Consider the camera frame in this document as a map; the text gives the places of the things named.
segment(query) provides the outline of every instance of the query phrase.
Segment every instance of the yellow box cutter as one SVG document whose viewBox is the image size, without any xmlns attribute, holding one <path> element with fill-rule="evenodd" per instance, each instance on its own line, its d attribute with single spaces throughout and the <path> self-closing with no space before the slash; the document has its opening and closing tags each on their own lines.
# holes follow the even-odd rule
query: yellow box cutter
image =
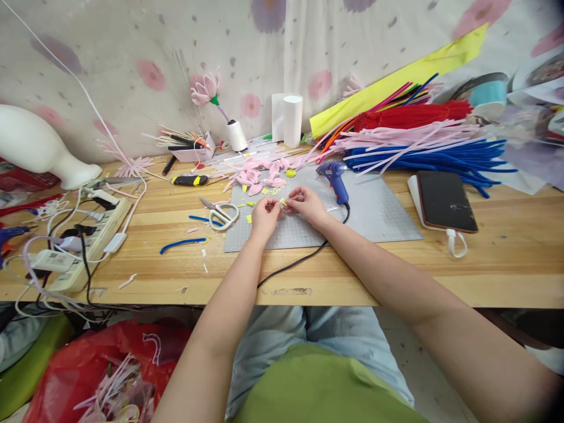
<svg viewBox="0 0 564 423">
<path fill-rule="evenodd" d="M 170 180 L 172 185 L 201 186 L 207 182 L 206 175 L 176 176 Z"/>
</svg>

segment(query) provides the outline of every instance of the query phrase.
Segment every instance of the smartphone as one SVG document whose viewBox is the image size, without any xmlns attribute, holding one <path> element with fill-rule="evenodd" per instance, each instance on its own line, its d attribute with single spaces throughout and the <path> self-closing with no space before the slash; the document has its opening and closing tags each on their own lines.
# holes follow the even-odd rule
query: smartphone
<svg viewBox="0 0 564 423">
<path fill-rule="evenodd" d="M 417 181 L 425 224 L 466 233 L 478 232 L 459 174 L 420 170 Z"/>
</svg>

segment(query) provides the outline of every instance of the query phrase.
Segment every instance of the white spool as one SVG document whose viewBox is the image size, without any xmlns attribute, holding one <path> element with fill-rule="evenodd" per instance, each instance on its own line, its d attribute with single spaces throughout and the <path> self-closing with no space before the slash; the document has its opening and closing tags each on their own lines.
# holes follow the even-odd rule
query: white spool
<svg viewBox="0 0 564 423">
<path fill-rule="evenodd" d="M 301 113 L 304 99 L 299 95 L 284 97 L 284 144 L 288 148 L 297 148 L 301 139 Z"/>
<path fill-rule="evenodd" d="M 231 120 L 227 124 L 227 130 L 229 131 L 229 141 L 233 151 L 239 152 L 247 148 L 247 139 L 239 122 Z"/>
</svg>

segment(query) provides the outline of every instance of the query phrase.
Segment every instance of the person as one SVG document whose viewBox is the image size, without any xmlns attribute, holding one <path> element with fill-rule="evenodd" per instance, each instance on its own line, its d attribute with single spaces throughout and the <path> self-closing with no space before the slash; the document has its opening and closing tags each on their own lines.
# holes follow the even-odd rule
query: person
<svg viewBox="0 0 564 423">
<path fill-rule="evenodd" d="M 294 189 L 285 210 L 323 234 L 411 326 L 479 421 L 534 421 L 548 407 L 558 376 L 427 273 L 333 218 L 310 188 Z M 253 308 L 281 212 L 272 198 L 255 205 L 251 235 L 202 312 L 153 422 L 426 421 L 372 308 Z"/>
</svg>

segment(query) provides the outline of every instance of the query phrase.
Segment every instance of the red plastic bag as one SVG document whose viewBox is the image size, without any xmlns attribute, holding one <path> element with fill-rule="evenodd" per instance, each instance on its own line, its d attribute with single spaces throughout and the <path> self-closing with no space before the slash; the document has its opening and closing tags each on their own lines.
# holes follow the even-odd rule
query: red plastic bag
<svg viewBox="0 0 564 423">
<path fill-rule="evenodd" d="M 121 361 L 128 353 L 139 360 L 143 380 L 155 386 L 156 408 L 190 333 L 133 320 L 86 333 L 51 358 L 23 423 L 76 423 L 84 409 L 73 407 L 94 394 L 109 359 Z"/>
</svg>

